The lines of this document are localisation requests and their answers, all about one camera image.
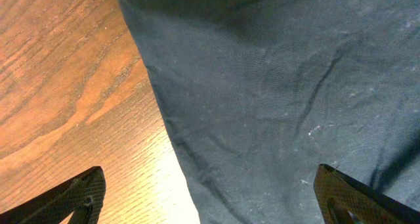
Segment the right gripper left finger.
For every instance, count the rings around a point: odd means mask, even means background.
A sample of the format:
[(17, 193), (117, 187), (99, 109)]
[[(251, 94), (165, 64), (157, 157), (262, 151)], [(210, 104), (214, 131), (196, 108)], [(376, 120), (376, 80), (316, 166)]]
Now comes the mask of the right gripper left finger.
[(2, 223), (69, 223), (97, 224), (106, 180), (100, 166), (68, 179), (35, 198), (1, 214)]

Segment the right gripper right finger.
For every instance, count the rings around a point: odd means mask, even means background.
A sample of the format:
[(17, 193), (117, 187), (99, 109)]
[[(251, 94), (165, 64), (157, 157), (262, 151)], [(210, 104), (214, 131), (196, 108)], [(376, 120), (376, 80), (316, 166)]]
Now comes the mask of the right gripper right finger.
[(341, 171), (320, 164), (314, 180), (314, 192), (324, 222), (413, 223), (419, 212), (373, 190)]

